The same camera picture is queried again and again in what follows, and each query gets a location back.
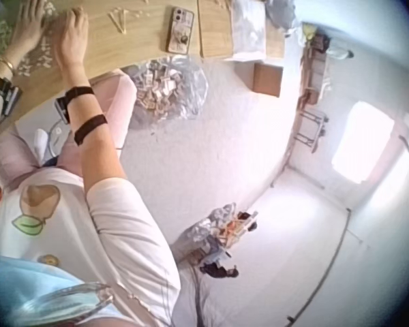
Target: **person's left hand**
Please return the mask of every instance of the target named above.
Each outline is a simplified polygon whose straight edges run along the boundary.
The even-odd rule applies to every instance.
[[[15,66],[37,46],[44,33],[44,3],[45,0],[26,0],[20,4],[11,42],[5,52]]]

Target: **blue face mask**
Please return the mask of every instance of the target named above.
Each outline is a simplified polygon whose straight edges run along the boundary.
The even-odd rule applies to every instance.
[[[112,300],[107,285],[84,284],[54,266],[0,257],[0,324],[4,326],[77,323]]]

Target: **bright window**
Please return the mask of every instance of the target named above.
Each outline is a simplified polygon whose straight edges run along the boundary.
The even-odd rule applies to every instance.
[[[355,183],[366,180],[387,145],[393,126],[394,121],[379,109],[365,102],[356,103],[333,157],[333,168]]]

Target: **brown box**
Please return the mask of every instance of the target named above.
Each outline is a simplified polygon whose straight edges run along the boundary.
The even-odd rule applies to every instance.
[[[279,97],[283,73],[283,67],[255,63],[253,92]]]

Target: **person's right hand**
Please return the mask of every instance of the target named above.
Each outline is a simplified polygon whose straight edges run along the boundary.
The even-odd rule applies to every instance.
[[[88,44],[88,14],[82,7],[68,10],[58,24],[55,57],[62,72],[83,66]]]

